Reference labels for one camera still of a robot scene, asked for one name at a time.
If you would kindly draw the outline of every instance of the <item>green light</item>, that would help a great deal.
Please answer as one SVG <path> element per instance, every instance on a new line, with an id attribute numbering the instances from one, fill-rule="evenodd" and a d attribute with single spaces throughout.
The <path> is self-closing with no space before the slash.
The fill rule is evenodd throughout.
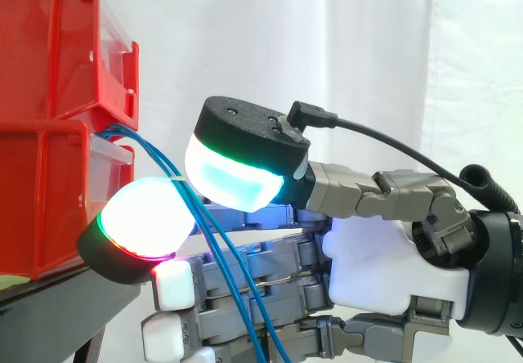
<path id="1" fill-rule="evenodd" d="M 284 184 L 283 177 L 228 159 L 204 146 L 194 135 L 186 151 L 186 171 L 202 195 L 244 212 L 267 206 Z"/>

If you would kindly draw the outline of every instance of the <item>cable connector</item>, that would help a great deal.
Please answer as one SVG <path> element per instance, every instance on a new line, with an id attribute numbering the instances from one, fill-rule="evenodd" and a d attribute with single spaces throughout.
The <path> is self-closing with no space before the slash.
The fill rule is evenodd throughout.
<path id="1" fill-rule="evenodd" d="M 288 123 L 301 132 L 307 126 L 313 128 L 335 128 L 337 126 L 337 114 L 326 112 L 323 108 L 301 101 L 294 101 L 293 107 L 287 115 Z"/>

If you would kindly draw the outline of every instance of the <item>white fingertip pad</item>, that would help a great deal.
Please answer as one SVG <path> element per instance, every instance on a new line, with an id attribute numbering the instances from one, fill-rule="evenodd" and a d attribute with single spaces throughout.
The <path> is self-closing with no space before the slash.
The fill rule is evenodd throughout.
<path id="1" fill-rule="evenodd" d="M 216 354 L 211 347 L 203 347 L 193 356 L 182 360 L 183 363 L 215 363 Z"/>
<path id="2" fill-rule="evenodd" d="M 194 306 L 193 273 L 187 261 L 173 259 L 153 270 L 159 309 L 185 310 Z"/>
<path id="3" fill-rule="evenodd" d="M 175 312 L 153 316 L 142 327 L 145 360 L 150 363 L 175 363 L 183 357 L 181 318 Z"/>

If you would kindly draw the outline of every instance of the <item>blue wire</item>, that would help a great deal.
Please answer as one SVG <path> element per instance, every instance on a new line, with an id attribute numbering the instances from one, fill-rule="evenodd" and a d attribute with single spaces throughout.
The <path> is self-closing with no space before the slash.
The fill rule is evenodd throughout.
<path id="1" fill-rule="evenodd" d="M 181 175 L 180 172 L 177 170 L 177 168 L 174 166 L 174 164 L 172 164 L 172 162 L 170 162 L 170 160 L 168 161 L 168 164 L 171 164 L 171 165 L 166 165 L 164 163 L 163 159 L 167 159 L 165 157 L 165 155 L 161 154 L 161 156 L 160 156 L 159 153 L 156 152 L 157 150 L 149 142 L 147 142 L 143 138 L 141 138 L 136 132 L 132 131 L 129 128 L 125 128 L 125 127 L 123 127 L 123 130 L 121 130 L 121 127 L 119 125 L 116 127 L 116 129 L 117 130 L 115 130 L 114 132 L 108 132 L 106 130 L 106 131 L 100 133 L 100 135 L 101 135 L 101 137 L 103 137 L 105 139 L 112 137 L 114 135 L 130 137 L 131 139 L 137 141 L 145 149 L 147 154 L 169 177 L 172 175 L 177 175 L 177 176 Z M 244 303 L 241 300 L 240 293 L 234 283 L 234 278 L 231 275 L 228 266 L 226 265 L 226 261 L 225 261 L 225 258 L 223 257 L 223 253 L 221 252 L 221 249 L 216 241 L 216 238 L 214 238 L 214 235 L 209 230 L 208 224 L 205 222 L 200 209 L 195 207 L 195 206 L 198 206 L 198 204 L 201 204 L 201 202 L 199 201 L 197 196 L 196 196 L 197 202 L 196 203 L 193 202 L 194 197 L 190 196 L 190 193 L 192 190 L 189 188 L 189 186 L 187 184 L 184 185 L 183 184 L 184 182 L 172 181 L 172 183 L 176 187 L 178 192 L 180 193 L 180 196 L 186 203 L 186 206 L 189 208 L 189 210 L 193 214 L 197 224 L 199 224 L 199 227 L 202 230 L 206 241 L 208 242 L 209 248 L 211 249 L 212 255 L 216 259 L 217 264 L 221 269 L 221 272 L 224 276 L 224 279 L 226 280 L 226 283 L 227 283 L 227 286 L 229 287 L 231 295 L 233 296 L 236 306 L 239 309 L 239 313 L 242 316 L 242 319 L 244 320 L 244 324 L 247 328 L 249 336 L 251 337 L 251 340 L 253 341 L 254 351 L 257 356 L 257 360 L 262 363 L 265 363 L 266 358 L 262 351 L 262 347 L 258 341 L 258 338 L 256 335 L 256 330 L 254 329 L 253 324 L 250 320 L 249 314 L 247 313 Z"/>
<path id="2" fill-rule="evenodd" d="M 160 159 L 177 175 L 181 176 L 180 171 L 176 168 L 176 166 L 172 163 L 172 161 L 159 149 L 157 149 L 154 145 L 151 145 L 147 140 L 141 138 L 149 147 L 152 149 L 159 157 Z M 254 283 L 253 278 L 251 277 L 247 266 L 245 265 L 244 260 L 241 257 L 241 254 L 239 253 L 236 246 L 232 243 L 229 236 L 223 231 L 220 224 L 217 222 L 217 220 L 214 218 L 212 213 L 209 212 L 209 210 L 201 203 L 198 196 L 190 189 L 189 185 L 185 182 L 182 182 L 182 185 L 185 186 L 185 189 L 187 193 L 189 194 L 192 201 L 194 201 L 197 206 L 203 211 L 207 219 L 214 225 L 214 227 L 217 229 L 218 234 L 222 237 L 222 239 L 226 242 L 227 246 L 229 247 L 229 250 L 233 253 L 236 260 L 238 261 L 239 267 L 242 270 L 245 279 L 248 282 L 249 288 L 253 292 L 253 296 L 257 302 L 258 308 L 260 309 L 261 316 L 263 317 L 263 320 L 266 323 L 266 327 L 269 330 L 270 336 L 272 337 L 274 344 L 276 348 L 278 349 L 279 354 L 284 359 L 285 363 L 291 363 L 290 358 L 287 355 L 287 352 L 285 351 L 285 348 L 283 344 L 280 342 L 278 334 L 276 333 L 276 330 L 274 326 L 272 325 L 272 322 L 269 317 L 269 313 L 266 310 L 265 303 L 263 302 L 262 296 L 260 295 L 257 286 Z"/>

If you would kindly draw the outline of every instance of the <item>mechanical hinge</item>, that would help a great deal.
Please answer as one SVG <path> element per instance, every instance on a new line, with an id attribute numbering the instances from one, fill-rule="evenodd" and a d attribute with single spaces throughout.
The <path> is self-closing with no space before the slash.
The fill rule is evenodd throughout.
<path id="1" fill-rule="evenodd" d="M 317 316 L 300 322 L 302 328 L 319 330 L 320 350 L 318 356 L 333 359 L 346 349 L 363 345 L 364 338 L 360 333 L 347 333 L 343 328 L 345 322 L 334 316 Z"/>

